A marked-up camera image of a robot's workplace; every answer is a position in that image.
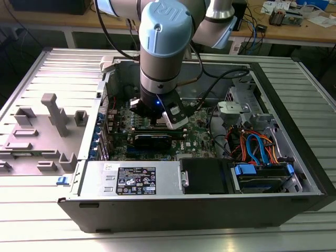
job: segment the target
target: black box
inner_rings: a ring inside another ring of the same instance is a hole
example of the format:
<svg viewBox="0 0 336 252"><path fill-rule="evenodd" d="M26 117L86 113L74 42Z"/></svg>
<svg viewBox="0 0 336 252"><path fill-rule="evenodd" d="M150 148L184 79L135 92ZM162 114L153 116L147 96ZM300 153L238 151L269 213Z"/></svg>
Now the black box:
<svg viewBox="0 0 336 252"><path fill-rule="evenodd" d="M247 3L245 0L233 0L232 6L235 9L235 16L237 17L237 22L233 30L237 31L240 29L240 26L242 24Z"/></svg>
<svg viewBox="0 0 336 252"><path fill-rule="evenodd" d="M91 0L9 0L14 10L83 15Z"/></svg>

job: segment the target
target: power supply label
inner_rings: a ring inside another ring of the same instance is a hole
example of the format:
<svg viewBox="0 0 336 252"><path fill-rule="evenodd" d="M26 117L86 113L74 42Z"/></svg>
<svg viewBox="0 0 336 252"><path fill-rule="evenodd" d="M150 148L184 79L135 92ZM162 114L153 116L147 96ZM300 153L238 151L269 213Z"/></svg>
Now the power supply label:
<svg viewBox="0 0 336 252"><path fill-rule="evenodd" d="M156 194L155 167L120 167L118 170L117 194Z"/></svg>

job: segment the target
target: desk clutter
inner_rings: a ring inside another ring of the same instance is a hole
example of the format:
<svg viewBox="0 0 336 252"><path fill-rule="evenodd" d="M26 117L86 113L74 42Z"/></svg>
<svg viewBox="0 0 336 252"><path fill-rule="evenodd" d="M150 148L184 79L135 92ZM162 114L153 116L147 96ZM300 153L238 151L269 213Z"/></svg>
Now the desk clutter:
<svg viewBox="0 0 336 252"><path fill-rule="evenodd" d="M270 25L300 26L302 21L307 19L322 27L330 27L336 25L336 18L331 14L329 17L321 16L325 14L328 4L328 0L266 1L260 13L270 15Z"/></svg>

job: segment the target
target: black wire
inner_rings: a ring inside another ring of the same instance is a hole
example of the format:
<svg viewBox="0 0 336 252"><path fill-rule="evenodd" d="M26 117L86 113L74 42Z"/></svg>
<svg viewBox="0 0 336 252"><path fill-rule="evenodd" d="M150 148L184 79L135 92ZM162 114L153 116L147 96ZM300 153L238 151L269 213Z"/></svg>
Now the black wire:
<svg viewBox="0 0 336 252"><path fill-rule="evenodd" d="M26 52L26 51L24 51L24 50L22 50L22 49L17 49L17 48L14 47L13 43L16 42L16 41L18 41L18 40L13 40L12 38L8 37L8 36L4 33L4 31L3 31L1 28L0 28L0 33L2 33L2 35L4 35L4 37L5 37L6 39L10 39L10 40L11 40L11 41L10 41L10 44L11 44L13 50L15 50L15 51L17 51L17 52L19 52L19 53L24 53L24 54L26 54L26 55L32 57L34 60L36 60L36 57L33 56L33 55L31 55L30 53L28 53L28 52Z"/></svg>
<svg viewBox="0 0 336 252"><path fill-rule="evenodd" d="M206 99L206 97L209 95L209 93L211 92L211 90L214 88L214 86L226 75L231 74L232 72L237 72L237 71L244 71L245 73L238 75L238 76L232 76L232 77L226 77L225 79L235 79L235 78L241 78L243 76L246 76L250 73L250 69L247 68L235 68L235 69L231 69L229 71L224 72L223 74L221 74L220 76L217 77L217 79L214 81L214 83L212 83L212 85L206 90L205 94L203 95L203 97L201 98L201 100L199 101L199 104L197 106L195 106L196 110L199 108L199 106L201 106L204 102L204 100Z"/></svg>
<svg viewBox="0 0 336 252"><path fill-rule="evenodd" d="M203 91L203 92L201 92L201 93L199 93L196 99L198 100L198 99L200 98L201 94L203 94L203 93L205 93L205 92L206 92L206 90ZM220 97L218 97L218 95L217 95L215 92L210 91L210 93L211 93L215 98L217 98L217 100L223 100L223 99L221 99Z"/></svg>
<svg viewBox="0 0 336 252"><path fill-rule="evenodd" d="M8 13L12 16L12 18L19 24L21 25L21 27L26 30L28 32L28 34L32 37L33 40L35 40L35 42L41 47L43 48L43 45L28 31L28 29L23 25L21 24L21 22L13 15L13 13L11 12L11 10L8 8L7 4L6 4L6 1L3 0L3 3L8 11Z"/></svg>
<svg viewBox="0 0 336 252"><path fill-rule="evenodd" d="M93 5L94 5L94 3L92 3L92 4L90 5L90 10L91 10L92 12L95 12L95 13L96 13L96 10L92 8Z"/></svg>
<svg viewBox="0 0 336 252"><path fill-rule="evenodd" d="M334 52L335 48L336 48L336 43L335 43L334 47L331 49L330 53L328 53L328 57L327 58L329 58L329 57L332 56L332 53Z"/></svg>
<svg viewBox="0 0 336 252"><path fill-rule="evenodd" d="M2 93L0 93L0 96L6 100L8 100L8 97L6 97L5 95L3 95Z"/></svg>
<svg viewBox="0 0 336 252"><path fill-rule="evenodd" d="M99 9L99 6L98 6L98 0L94 0L94 3L95 3L95 4L94 4L95 8L96 8L96 9ZM132 57L132 56L126 54L126 53L124 53L122 50L120 50L120 49L116 46L116 44L115 44L115 43L113 42L113 40L111 39L111 37L110 37L108 31L106 30L104 21L103 21L103 19L101 18L101 13L100 13L99 11L97 11L96 13L97 13L97 16L98 16L98 20L99 20L100 26L101 26L101 28L103 29L103 32L104 32L104 34L105 34L105 36L106 36L106 39L107 39L107 41L111 44L111 46L112 46L115 50L117 50L121 55L125 56L126 58L128 58L128 59L132 59L132 60L136 60L136 61L139 61L139 58L138 58L138 57Z"/></svg>
<svg viewBox="0 0 336 252"><path fill-rule="evenodd" d="M217 106L215 106L214 109L212 110L212 113L211 113L211 116L210 116L210 119L209 119L209 135L210 135L211 139L214 141L214 143L217 144L221 149L223 149L225 154L230 155L230 153L227 151L227 149L225 149L224 146L222 146L220 143L217 142L216 137L218 137L220 135L217 135L216 137L214 137L212 135L211 121L212 121L212 117L214 116L214 113L215 113L216 109L217 109Z"/></svg>
<svg viewBox="0 0 336 252"><path fill-rule="evenodd" d="M131 38L132 38L132 40L133 40L133 42L134 42L135 49L136 49L137 51L139 51L137 42L135 42L135 39L134 39L134 36L133 36L131 21L130 21L128 18L127 18L126 20L127 20L127 22L128 22L128 25L129 25L129 31L130 31Z"/></svg>
<svg viewBox="0 0 336 252"><path fill-rule="evenodd" d="M262 33L262 32L260 32L261 33L261 39L258 41L258 42L256 42L255 44L254 44L254 48L253 49L251 49L252 48L252 45L250 45L248 48L246 47L246 49L248 50L248 51L255 51L255 50L257 50L258 48L260 49L261 48L261 46L263 45L263 41L264 41L264 37L265 37L265 33Z"/></svg>
<svg viewBox="0 0 336 252"><path fill-rule="evenodd" d="M248 6L247 6L246 8L247 8L247 10L250 12L250 15L248 15L248 14L244 14L244 16L250 17L250 18L252 19L252 24L254 25L254 27L255 27L255 29L256 29L256 32L258 32L258 31L257 31L258 22L257 22L257 20L252 16L251 9L250 9ZM251 33L251 36L249 37L247 43L246 43L244 46L242 46L242 50L238 53L238 55L241 55L241 54L243 53L244 50L245 50L245 52L247 52L249 49L251 49L252 45L251 45L249 48L247 48L248 43L251 41L251 39L252 39L252 37L253 37L253 35L254 35L254 31L251 31L251 32L252 32L252 33Z"/></svg>
<svg viewBox="0 0 336 252"><path fill-rule="evenodd" d="M221 137L221 136L222 136L222 137L225 137L226 135L224 135L224 134L220 134L220 135L215 136L214 139L217 138L217 137L219 137L219 136L220 136L220 137Z"/></svg>
<svg viewBox="0 0 336 252"><path fill-rule="evenodd" d="M5 53L5 55L6 55L7 59L8 59L7 64L12 68L14 74L18 76L19 74L18 74L18 72L16 71L16 69L15 69L15 67L14 67L14 64L12 63L12 61L11 61L11 59L10 59L10 56L8 55L8 53L7 53L7 51L6 51L6 48L4 48L4 53Z"/></svg>
<svg viewBox="0 0 336 252"><path fill-rule="evenodd" d="M196 51L195 49L195 44L193 41L190 41L190 48L191 50L194 52L194 54L196 55L197 59L198 59L198 62L199 62L199 66L201 68L200 70L200 73L198 74L198 76L196 77L197 80L199 80L201 77L202 77L202 74L204 72L204 66L203 66L203 62L201 60L201 56L200 54L198 53L198 51Z"/></svg>

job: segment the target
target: power cable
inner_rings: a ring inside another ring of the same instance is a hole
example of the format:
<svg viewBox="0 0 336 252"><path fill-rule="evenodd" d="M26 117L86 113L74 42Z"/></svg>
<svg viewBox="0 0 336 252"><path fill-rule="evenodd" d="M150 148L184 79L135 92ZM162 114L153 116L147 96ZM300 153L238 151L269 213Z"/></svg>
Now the power cable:
<svg viewBox="0 0 336 252"><path fill-rule="evenodd" d="M96 10L99 10L98 0L94 0L94 3L95 3L94 6L95 6ZM106 26L105 26L104 21L103 21L103 19L102 19L102 17L101 17L101 13L100 13L100 11L96 11L96 13L97 13L97 16L98 16L98 20L99 20L100 26L101 26L101 28L103 29L103 32L104 32L104 34L105 34L105 36L106 36L106 39L107 39L107 41L111 44L111 46L112 46L115 50L117 50L121 55L123 55L124 57L126 57L126 58L128 58L128 59L131 59L131 60L139 61L139 56L138 56L138 57L132 57L132 56L126 54L125 52L123 52L122 50L120 50L120 49L117 47L117 45L116 45L116 44L113 42L113 40L111 39L111 37L110 37L108 31L106 30Z"/></svg>
<svg viewBox="0 0 336 252"><path fill-rule="evenodd" d="M35 40L35 42L41 47L43 48L43 45L30 33L30 31L28 31L28 29L13 15L13 13L11 12L11 10L8 8L6 1L3 0L3 3L8 11L8 13L12 16L12 18L19 24L21 25L21 27L26 30L28 32L28 34L32 37L33 40Z"/></svg>
<svg viewBox="0 0 336 252"><path fill-rule="evenodd" d="M203 62L202 62L200 54L196 51L194 46L195 46L195 44L192 41L190 41L190 48L194 52L194 54L196 55L197 60L199 62L200 73L198 74L198 76L196 78L178 83L177 84L178 87L182 87L182 86L197 82L203 75L203 71L204 71Z"/></svg>
<svg viewBox="0 0 336 252"><path fill-rule="evenodd" d="M245 73L238 75L238 76L232 76L232 77L226 77L226 79L234 79L234 78L241 78L243 76L246 76L250 73L250 69L247 68L235 68L235 69L231 69L229 71L224 72L223 74L221 74L220 76L218 76L218 78L211 84L211 86L206 90L206 92L204 93L203 97L200 99L198 105L195 106L195 111L204 103L206 97L209 95L209 93L211 92L211 90L214 88L214 86L226 75L231 74L233 72L238 72L238 71L244 71Z"/></svg>
<svg viewBox="0 0 336 252"><path fill-rule="evenodd" d="M133 42L134 42L135 49L136 49L137 51L139 51L137 42L135 42L135 39L134 39L134 36L133 36L131 21L130 21L128 18L127 18L126 20L127 20L128 27L129 27L129 30L130 30L131 38L132 38L132 40L133 40Z"/></svg>

